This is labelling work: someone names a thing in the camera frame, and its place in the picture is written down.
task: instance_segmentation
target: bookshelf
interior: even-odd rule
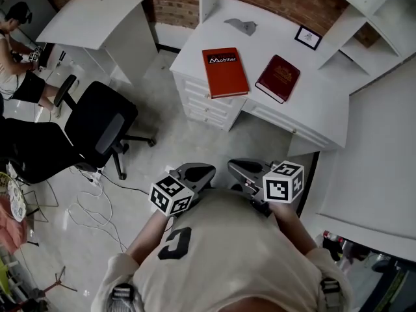
[[[347,1],[351,5],[317,49],[317,68],[328,78],[349,80],[345,91],[352,93],[416,52],[416,0]],[[380,34],[368,48],[354,38],[366,23]]]

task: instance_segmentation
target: red book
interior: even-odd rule
[[[291,95],[299,75],[300,70],[298,68],[278,55],[274,55],[255,86],[283,104]]]
[[[202,51],[211,98],[246,95],[246,74],[235,47]]]

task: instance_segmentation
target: floor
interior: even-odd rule
[[[175,56],[171,52],[161,51],[139,88],[133,88],[121,81],[112,81],[110,84],[133,101],[139,109],[138,120],[130,134],[154,136],[157,140],[154,148],[149,148],[146,143],[130,142],[130,150],[121,157],[127,180],[118,180],[114,164],[109,161],[105,174],[111,180],[123,186],[149,190],[152,180],[166,166],[176,168],[187,162],[205,162],[216,166],[217,174],[213,186],[230,187],[233,178],[226,169],[230,159],[286,159],[291,134],[244,112],[228,133],[187,120],[169,71]],[[88,82],[81,81],[79,89],[73,95],[75,99],[82,95],[86,83]],[[27,120],[33,119],[33,110],[29,114],[29,109],[31,108],[28,107],[25,117]],[[64,106],[62,116],[57,120],[61,127],[69,114],[70,109]],[[43,111],[40,121],[48,120],[49,113]],[[312,155],[291,157],[290,160],[304,165],[307,174]],[[64,170],[48,181],[53,191],[47,183],[27,190],[35,190],[39,203],[48,205],[56,205],[54,192],[59,206],[43,207],[49,222],[34,223],[32,240],[38,241],[40,246],[25,244],[15,256],[25,268],[22,275],[32,282],[32,286],[39,288],[51,285],[55,280],[54,273],[65,265],[63,283],[76,288],[78,292],[57,287],[48,292],[47,298],[57,311],[89,311],[107,269],[107,260],[120,252],[120,245],[105,232],[76,226],[68,216],[67,208],[70,207],[71,214],[78,223],[89,226],[94,226],[94,222],[80,207],[73,205],[77,196],[84,207],[101,212],[107,218],[111,208],[105,195],[94,198],[81,192],[99,193],[100,189],[93,187],[74,169],[72,172],[69,169]],[[128,246],[151,215],[151,205],[147,196],[138,191],[121,189],[103,178],[101,184],[112,203],[111,221],[116,226],[120,240]],[[33,193],[28,195],[29,203],[33,202],[32,198]],[[41,219],[42,216],[37,214],[36,218]],[[113,237],[117,234],[110,224],[101,229],[106,229]]]

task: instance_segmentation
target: black shorts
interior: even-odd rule
[[[37,104],[42,96],[42,92],[44,92],[44,88],[45,80],[28,70],[26,71],[25,79],[13,94],[12,99]]]

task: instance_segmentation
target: white desk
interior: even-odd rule
[[[157,55],[143,0],[71,0],[49,22],[38,42],[56,43],[86,71],[118,66],[132,85]]]
[[[229,18],[254,21],[247,36],[224,23]],[[294,135],[289,155],[343,148],[348,127],[349,97],[317,70],[317,53],[294,40],[299,26],[266,10],[237,0],[219,0],[212,14],[197,26],[175,59],[173,72],[185,113],[229,131],[240,111],[249,112]],[[209,99],[203,49],[236,47],[246,72],[246,96]],[[254,84],[273,55],[296,66],[301,75],[288,102],[279,104]]]

